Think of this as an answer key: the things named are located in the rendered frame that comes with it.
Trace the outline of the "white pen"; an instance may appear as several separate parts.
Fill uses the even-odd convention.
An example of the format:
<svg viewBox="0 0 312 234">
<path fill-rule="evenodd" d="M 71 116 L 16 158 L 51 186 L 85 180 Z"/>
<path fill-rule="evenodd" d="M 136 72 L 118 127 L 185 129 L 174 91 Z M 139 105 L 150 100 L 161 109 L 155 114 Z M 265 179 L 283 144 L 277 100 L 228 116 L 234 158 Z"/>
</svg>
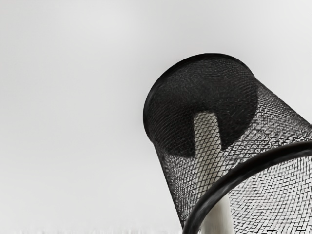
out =
<svg viewBox="0 0 312 234">
<path fill-rule="evenodd" d="M 199 113 L 194 118 L 197 196 L 201 198 L 223 174 L 223 153 L 217 117 Z M 225 195 L 206 215 L 201 234 L 234 234 L 229 196 Z"/>
</svg>

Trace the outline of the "black mesh pen holder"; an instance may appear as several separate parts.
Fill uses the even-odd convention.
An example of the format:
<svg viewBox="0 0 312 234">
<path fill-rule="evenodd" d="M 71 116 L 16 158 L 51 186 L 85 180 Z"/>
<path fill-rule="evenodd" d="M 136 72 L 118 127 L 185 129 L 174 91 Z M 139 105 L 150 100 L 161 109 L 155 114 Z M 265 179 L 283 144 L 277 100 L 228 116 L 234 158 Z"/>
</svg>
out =
<svg viewBox="0 0 312 234">
<path fill-rule="evenodd" d="M 197 196 L 194 118 L 217 117 L 223 174 Z M 143 110 L 183 234 L 229 196 L 234 234 L 312 234 L 312 124 L 240 60 L 201 54 L 169 68 Z"/>
</svg>

